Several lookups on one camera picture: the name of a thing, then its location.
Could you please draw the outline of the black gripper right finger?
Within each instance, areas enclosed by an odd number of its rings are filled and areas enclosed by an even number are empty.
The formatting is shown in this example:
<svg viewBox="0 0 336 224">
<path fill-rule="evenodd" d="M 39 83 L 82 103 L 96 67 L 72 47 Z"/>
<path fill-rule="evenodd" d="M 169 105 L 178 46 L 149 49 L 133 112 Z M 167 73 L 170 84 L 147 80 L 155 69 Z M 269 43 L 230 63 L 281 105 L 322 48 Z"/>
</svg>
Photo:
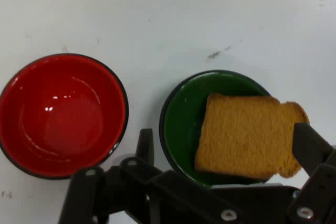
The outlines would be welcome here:
<svg viewBox="0 0 336 224">
<path fill-rule="evenodd" d="M 296 123 L 292 153 L 308 180 L 287 209 L 291 223 L 335 223 L 335 148 L 309 124 Z"/>
</svg>

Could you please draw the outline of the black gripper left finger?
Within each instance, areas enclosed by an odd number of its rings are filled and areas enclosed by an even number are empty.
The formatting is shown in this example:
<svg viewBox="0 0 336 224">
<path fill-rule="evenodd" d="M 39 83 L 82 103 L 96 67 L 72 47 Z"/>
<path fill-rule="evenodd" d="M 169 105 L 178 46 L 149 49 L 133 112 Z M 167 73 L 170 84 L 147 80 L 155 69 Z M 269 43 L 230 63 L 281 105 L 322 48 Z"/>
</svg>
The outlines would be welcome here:
<svg viewBox="0 0 336 224">
<path fill-rule="evenodd" d="M 134 156 L 106 172 L 94 166 L 73 175 L 59 223 L 108 223 L 120 211 L 137 223 L 167 223 L 167 207 L 150 186 L 161 174 L 153 164 L 153 131 L 142 129 Z"/>
</svg>

